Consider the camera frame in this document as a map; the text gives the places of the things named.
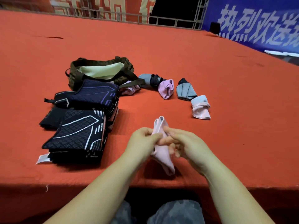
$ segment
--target camouflage pants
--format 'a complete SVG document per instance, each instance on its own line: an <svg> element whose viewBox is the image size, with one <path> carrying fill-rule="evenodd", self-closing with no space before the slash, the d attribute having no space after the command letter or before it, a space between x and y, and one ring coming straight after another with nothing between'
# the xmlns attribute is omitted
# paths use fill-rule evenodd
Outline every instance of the camouflage pants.
<svg viewBox="0 0 299 224"><path fill-rule="evenodd" d="M111 224L133 224L131 207L124 201L119 207ZM204 224L204 217L199 203L193 200L175 200L162 205L147 220L147 224Z"/></svg>

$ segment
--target black speaker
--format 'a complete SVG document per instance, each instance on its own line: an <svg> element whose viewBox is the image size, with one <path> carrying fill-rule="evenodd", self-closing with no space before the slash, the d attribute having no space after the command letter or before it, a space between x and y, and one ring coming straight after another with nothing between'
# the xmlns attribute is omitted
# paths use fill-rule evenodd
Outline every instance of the black speaker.
<svg viewBox="0 0 299 224"><path fill-rule="evenodd" d="M218 35L220 33L220 23L211 22L210 32L212 32L213 34Z"/></svg>

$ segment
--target camouflage bag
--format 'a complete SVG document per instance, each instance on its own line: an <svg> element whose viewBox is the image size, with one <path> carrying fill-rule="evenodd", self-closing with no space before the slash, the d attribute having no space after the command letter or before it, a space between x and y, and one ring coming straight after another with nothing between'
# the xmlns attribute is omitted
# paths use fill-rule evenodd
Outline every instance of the camouflage bag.
<svg viewBox="0 0 299 224"><path fill-rule="evenodd" d="M70 73L65 71L69 78L69 87L77 91L85 79L99 80L101 82L110 82L119 86L119 88L136 85L144 85L144 79L139 79L134 74L133 65L126 57L116 56L113 60L95 61L85 58L78 58L71 63Z"/></svg>

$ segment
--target metal railing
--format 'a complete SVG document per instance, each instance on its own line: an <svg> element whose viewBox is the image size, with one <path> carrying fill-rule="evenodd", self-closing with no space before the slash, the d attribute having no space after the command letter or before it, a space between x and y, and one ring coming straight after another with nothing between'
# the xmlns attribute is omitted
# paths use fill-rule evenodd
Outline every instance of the metal railing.
<svg viewBox="0 0 299 224"><path fill-rule="evenodd" d="M199 0L196 15L194 20L183 20L183 19L175 19L175 18L167 18L167 17L159 17L159 16L151 16L151 15L142 15L142 14L132 14L132 13L123 13L123 12L111 12L104 10L96 10L91 8L90 0L81 0L81 8L76 7L65 7L65 6L53 6L53 12L45 12L41 11L42 8L40 3L33 2L25 2L25 1L15 1L15 0L0 0L0 9L14 10L14 11L22 11L22 12L33 12L33 13L41 13L41 14L50 14L50 15L60 15L60 16L68 16L75 18L84 18L84 19L95 19L95 20L103 20L103 21L113 21L113 22L123 22L123 23L133 23L133 24L141 24L141 25L151 25L151 26L163 26L163 27L174 27L181 29L191 29L191 30L201 30L202 24L204 21L204 15L206 12L208 0L204 1L204 5L202 5L203 0ZM55 8L65 9L65 14L57 14L55 13ZM103 17L105 13L114 14L114 19L106 19ZM136 16L136 21L123 21L124 16ZM142 17L146 17L147 19L156 18L155 24L143 23ZM159 19L171 20L174 22L173 26L159 25ZM191 22L193 23L192 28L180 27L178 26L178 22Z"/></svg>

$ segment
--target red stage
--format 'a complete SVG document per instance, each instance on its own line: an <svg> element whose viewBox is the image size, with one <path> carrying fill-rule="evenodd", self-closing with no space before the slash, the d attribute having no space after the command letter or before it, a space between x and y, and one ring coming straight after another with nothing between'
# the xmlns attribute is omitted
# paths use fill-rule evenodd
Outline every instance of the red stage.
<svg viewBox="0 0 299 224"><path fill-rule="evenodd" d="M299 68L208 32L0 11L0 223L65 205L125 150L130 135L164 116L192 131L266 210L299 207ZM210 121L191 103L142 89L120 98L100 167L35 165L53 134L39 126L53 98L68 90L64 71L78 57L125 56L136 75L185 77L211 104ZM174 179L148 161L132 186L193 188L212 211L207 182L184 159Z"/></svg>

